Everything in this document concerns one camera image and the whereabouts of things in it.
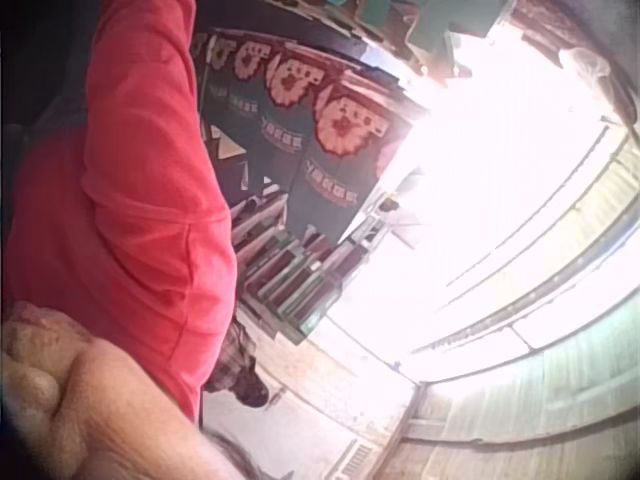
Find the red sleeve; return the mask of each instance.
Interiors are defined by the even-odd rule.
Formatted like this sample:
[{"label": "red sleeve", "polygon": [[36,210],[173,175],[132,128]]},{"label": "red sleeve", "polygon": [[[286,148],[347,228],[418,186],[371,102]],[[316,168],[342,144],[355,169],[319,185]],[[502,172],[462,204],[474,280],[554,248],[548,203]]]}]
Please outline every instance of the red sleeve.
[{"label": "red sleeve", "polygon": [[193,0],[104,2],[82,180],[106,245],[144,290],[148,333],[162,322],[183,329],[167,342],[191,394],[213,367],[236,281],[229,209],[200,138],[194,12]]}]

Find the skin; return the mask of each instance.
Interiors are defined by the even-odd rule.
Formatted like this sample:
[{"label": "skin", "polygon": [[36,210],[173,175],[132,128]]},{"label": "skin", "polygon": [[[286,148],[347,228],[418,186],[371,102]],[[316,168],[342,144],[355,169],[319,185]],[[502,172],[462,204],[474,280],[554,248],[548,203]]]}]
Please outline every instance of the skin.
[{"label": "skin", "polygon": [[30,304],[2,327],[5,406],[53,478],[242,478],[123,350]]}]

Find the red shirt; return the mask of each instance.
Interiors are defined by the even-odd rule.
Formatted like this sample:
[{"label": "red shirt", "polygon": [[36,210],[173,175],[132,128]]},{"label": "red shirt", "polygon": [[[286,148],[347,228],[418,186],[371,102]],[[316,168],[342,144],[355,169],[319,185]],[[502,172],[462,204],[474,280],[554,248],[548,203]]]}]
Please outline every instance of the red shirt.
[{"label": "red shirt", "polygon": [[191,419],[234,305],[229,209],[200,138],[193,0],[106,0],[88,127],[36,147],[16,182],[6,296],[126,350]]}]

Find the finger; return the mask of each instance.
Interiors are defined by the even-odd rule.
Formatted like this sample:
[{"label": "finger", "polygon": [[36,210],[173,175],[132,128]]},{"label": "finger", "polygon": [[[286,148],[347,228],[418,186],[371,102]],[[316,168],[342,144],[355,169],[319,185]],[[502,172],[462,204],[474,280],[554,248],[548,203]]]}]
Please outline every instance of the finger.
[{"label": "finger", "polygon": [[39,308],[27,302],[16,303],[10,312],[9,320],[53,331],[65,331],[87,342],[92,338],[86,328],[64,313],[50,308]]},{"label": "finger", "polygon": [[21,365],[2,353],[2,400],[17,431],[34,449],[46,441],[60,389],[45,372]]},{"label": "finger", "polygon": [[67,382],[69,370],[77,355],[87,348],[66,330],[50,330],[20,321],[3,325],[3,350],[15,362],[51,375],[61,387]]}]

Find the plaid shirt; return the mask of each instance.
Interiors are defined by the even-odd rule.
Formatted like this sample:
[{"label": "plaid shirt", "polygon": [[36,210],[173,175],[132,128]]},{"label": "plaid shirt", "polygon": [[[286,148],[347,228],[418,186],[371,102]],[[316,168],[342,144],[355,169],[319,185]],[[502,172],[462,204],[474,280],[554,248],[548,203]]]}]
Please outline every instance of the plaid shirt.
[{"label": "plaid shirt", "polygon": [[218,361],[204,384],[204,390],[213,393],[233,387],[240,373],[255,364],[255,352],[255,342],[234,316],[224,337]]}]

